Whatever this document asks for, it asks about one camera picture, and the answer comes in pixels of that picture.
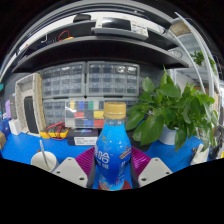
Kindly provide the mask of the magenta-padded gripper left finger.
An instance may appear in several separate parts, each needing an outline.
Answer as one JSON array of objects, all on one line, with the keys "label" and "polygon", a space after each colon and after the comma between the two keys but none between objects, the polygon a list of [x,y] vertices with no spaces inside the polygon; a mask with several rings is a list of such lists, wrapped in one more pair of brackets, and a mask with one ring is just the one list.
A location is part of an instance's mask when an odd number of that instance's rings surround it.
[{"label": "magenta-padded gripper left finger", "polygon": [[95,180],[96,163],[94,148],[85,150],[77,157],[67,157],[54,174],[84,188],[92,188]]}]

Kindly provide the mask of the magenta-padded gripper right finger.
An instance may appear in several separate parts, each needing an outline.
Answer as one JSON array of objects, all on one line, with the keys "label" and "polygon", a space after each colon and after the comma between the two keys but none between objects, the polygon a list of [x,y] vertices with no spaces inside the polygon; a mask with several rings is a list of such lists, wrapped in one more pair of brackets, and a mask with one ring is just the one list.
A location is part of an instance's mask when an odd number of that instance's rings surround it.
[{"label": "magenta-padded gripper right finger", "polygon": [[160,158],[150,158],[137,148],[132,148],[130,172],[134,188],[146,186],[172,173]]}]

